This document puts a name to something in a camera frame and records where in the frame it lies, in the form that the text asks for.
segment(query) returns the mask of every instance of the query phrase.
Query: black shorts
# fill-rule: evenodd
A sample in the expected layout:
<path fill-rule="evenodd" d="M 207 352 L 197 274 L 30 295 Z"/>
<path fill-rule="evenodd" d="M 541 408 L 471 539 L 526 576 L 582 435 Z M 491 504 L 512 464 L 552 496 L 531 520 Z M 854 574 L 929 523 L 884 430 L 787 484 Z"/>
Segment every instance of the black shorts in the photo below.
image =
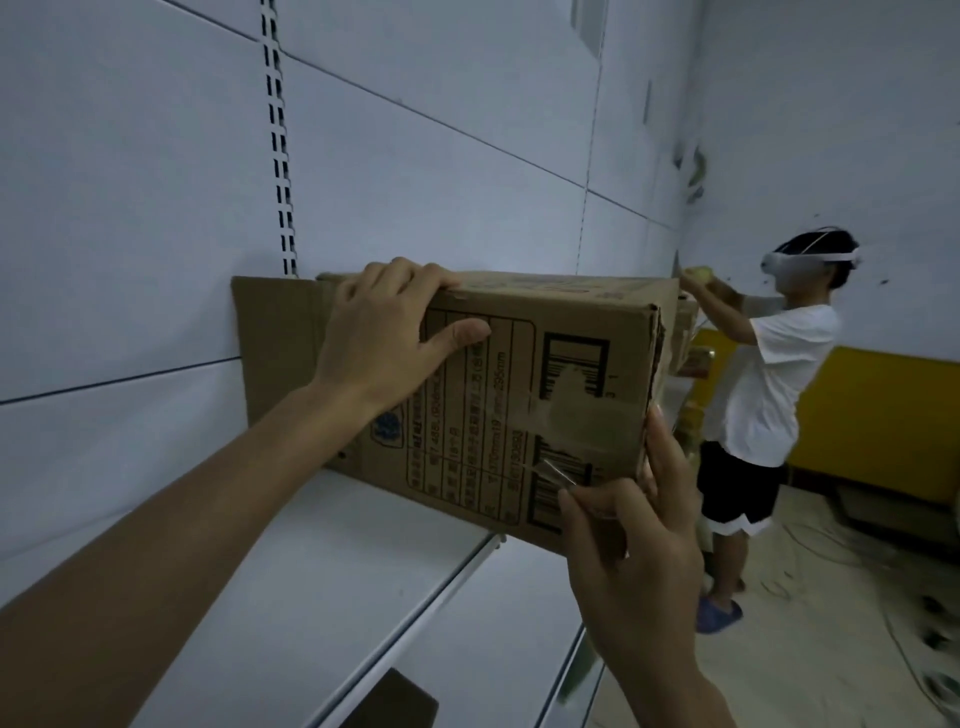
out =
<path fill-rule="evenodd" d="M 753 536 L 774 515 L 777 493 L 786 468 L 764 468 L 733 457 L 720 443 L 700 446 L 697 488 L 704 494 L 702 513 L 713 533 L 730 536 L 744 531 Z"/>

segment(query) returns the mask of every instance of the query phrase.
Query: torn cardboard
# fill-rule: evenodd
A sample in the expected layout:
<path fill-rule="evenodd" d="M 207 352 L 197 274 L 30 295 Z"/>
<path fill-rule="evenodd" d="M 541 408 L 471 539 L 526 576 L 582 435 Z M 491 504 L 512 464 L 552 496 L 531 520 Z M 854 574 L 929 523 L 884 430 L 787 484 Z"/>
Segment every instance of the torn cardboard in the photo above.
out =
<path fill-rule="evenodd" d="M 428 338 L 478 317 L 457 352 L 329 467 L 561 552 L 557 478 L 636 476 L 643 418 L 669 366 L 675 279 L 467 273 L 434 297 Z M 233 279 L 251 424 L 310 381 L 339 277 Z"/>
<path fill-rule="evenodd" d="M 697 332 L 697 318 L 700 306 L 692 298 L 677 301 L 677 315 L 674 319 L 673 334 L 670 336 L 670 374 L 680 371 L 690 353 L 690 344 Z"/>

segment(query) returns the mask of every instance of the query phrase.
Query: blue logo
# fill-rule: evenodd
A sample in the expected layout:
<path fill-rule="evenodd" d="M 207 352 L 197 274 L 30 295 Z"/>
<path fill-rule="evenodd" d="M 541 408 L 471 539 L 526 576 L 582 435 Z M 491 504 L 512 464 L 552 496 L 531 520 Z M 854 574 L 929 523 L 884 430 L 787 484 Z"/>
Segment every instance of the blue logo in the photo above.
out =
<path fill-rule="evenodd" d="M 371 424 L 371 437 L 387 448 L 403 447 L 403 405 L 400 404 L 376 418 Z"/>

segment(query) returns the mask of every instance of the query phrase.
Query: blue slipper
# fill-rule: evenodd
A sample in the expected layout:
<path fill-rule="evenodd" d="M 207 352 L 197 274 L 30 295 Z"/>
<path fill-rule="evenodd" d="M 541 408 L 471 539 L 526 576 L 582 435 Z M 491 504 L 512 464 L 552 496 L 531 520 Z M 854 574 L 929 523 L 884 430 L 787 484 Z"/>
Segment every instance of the blue slipper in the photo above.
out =
<path fill-rule="evenodd" d="M 733 611 L 724 612 L 705 596 L 701 596 L 700 604 L 697 605 L 697 633 L 715 635 L 743 619 L 743 610 L 740 609 L 740 605 L 736 602 L 732 604 Z"/>

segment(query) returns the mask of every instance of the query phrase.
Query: person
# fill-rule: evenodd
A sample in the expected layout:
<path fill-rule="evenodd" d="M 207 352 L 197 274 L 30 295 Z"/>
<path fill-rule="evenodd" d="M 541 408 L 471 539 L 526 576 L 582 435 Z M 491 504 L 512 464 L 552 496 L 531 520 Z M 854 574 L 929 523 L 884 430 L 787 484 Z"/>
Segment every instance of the person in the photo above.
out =
<path fill-rule="evenodd" d="M 466 319 L 420 341 L 430 300 L 457 283 L 403 258 L 344 282 L 311 383 L 7 604 L 0 725 L 129 725 L 307 478 L 447 356 L 490 334 Z M 653 504 L 631 480 L 561 494 L 571 585 L 645 728 L 728 728 L 726 704 L 693 653 L 702 567 L 694 476 L 656 411 L 647 443 Z M 622 523 L 630 555 L 619 563 L 603 561 L 593 541 L 596 510 Z"/>
<path fill-rule="evenodd" d="M 858 244 L 837 228 L 805 232 L 763 258 L 779 297 L 744 296 L 718 278 L 681 275 L 681 288 L 740 346 L 704 413 L 697 486 L 713 538 L 713 584 L 697 611 L 697 631 L 712 634 L 743 617 L 749 539 L 771 522 L 783 464 L 797 442 L 800 394 L 840 333 L 831 293 L 857 264 Z"/>

